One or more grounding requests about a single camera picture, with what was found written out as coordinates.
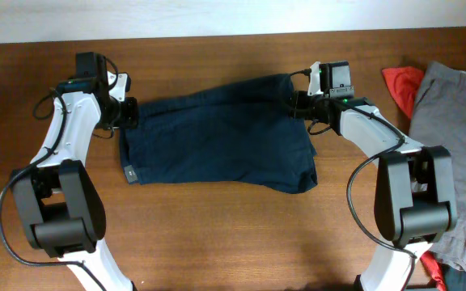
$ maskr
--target clothing label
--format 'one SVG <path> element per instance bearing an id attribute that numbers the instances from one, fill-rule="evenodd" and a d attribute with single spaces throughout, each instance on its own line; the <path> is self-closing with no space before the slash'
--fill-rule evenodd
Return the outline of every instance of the clothing label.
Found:
<path id="1" fill-rule="evenodd" d="M 125 172 L 125 177 L 127 177 L 127 182 L 132 183 L 138 181 L 138 177 L 132 166 L 123 168 L 123 171 Z"/>

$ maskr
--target white bracket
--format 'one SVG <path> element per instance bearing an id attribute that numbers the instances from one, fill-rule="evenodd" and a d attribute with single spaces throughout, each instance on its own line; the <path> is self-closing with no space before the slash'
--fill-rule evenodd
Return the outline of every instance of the white bracket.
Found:
<path id="1" fill-rule="evenodd" d="M 109 85 L 111 85 L 114 82 L 114 79 L 117 76 L 109 71 L 107 71 L 107 78 Z M 118 102 L 124 102 L 125 101 L 125 88 L 127 87 L 127 73 L 120 73 L 118 74 L 118 81 L 116 82 L 116 85 L 109 91 L 109 95 L 118 100 Z"/>
<path id="2" fill-rule="evenodd" d="M 315 62 L 311 65 L 311 81 L 308 84 L 308 95 L 321 95 L 321 79 L 320 79 L 320 61 Z"/>

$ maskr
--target wood grain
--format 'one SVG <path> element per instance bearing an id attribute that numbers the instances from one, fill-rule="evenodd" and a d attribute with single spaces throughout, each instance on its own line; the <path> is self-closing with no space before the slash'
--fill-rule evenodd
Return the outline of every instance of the wood grain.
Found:
<path id="1" fill-rule="evenodd" d="M 380 70 L 426 68 L 431 60 L 466 70 L 466 28 L 0 44 L 0 190 L 12 169 L 29 163 L 47 132 L 48 122 L 32 118 L 33 104 L 74 72 L 74 54 L 84 51 L 102 53 L 128 72 L 129 95 L 140 103 L 300 70 L 316 60 L 348 60 L 357 96 L 371 98 L 393 124 L 407 129 Z M 306 88 L 304 78 L 294 84 Z M 320 184 L 292 196 L 245 183 L 129 186 L 117 139 L 93 139 L 87 171 L 106 207 L 106 238 L 123 273 L 140 290 L 351 284 L 375 249 L 345 202 L 346 181 L 364 157 L 334 133 L 311 140 Z M 354 203 L 374 232 L 375 173 L 368 167 L 354 187 Z M 47 259 L 28 246 L 11 197 L 3 219 L 22 256 Z M 413 282 L 427 282 L 422 268 Z M 0 289 L 81 286 L 67 268 L 17 264 L 0 243 Z"/>

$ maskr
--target white wall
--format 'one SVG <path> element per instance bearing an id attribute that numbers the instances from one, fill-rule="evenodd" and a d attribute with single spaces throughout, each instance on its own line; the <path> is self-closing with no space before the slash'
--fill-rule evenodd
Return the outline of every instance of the white wall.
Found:
<path id="1" fill-rule="evenodd" d="M 466 26 L 466 0 L 0 0 L 0 43 Z"/>

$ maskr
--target red cloth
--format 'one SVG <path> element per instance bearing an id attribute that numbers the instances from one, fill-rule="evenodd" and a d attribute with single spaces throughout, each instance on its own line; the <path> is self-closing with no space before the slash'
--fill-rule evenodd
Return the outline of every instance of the red cloth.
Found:
<path id="1" fill-rule="evenodd" d="M 430 277 L 436 281 L 436 289 L 438 291 L 447 291 L 445 282 L 443 282 L 442 269 L 436 259 L 434 259 L 433 253 L 426 251 L 424 255 L 420 257 L 420 261 L 422 262 L 424 269 L 429 273 Z"/>
<path id="2" fill-rule="evenodd" d="M 424 78 L 424 72 L 413 67 L 389 68 L 382 70 L 382 75 L 396 104 L 411 119 L 414 98 Z"/>

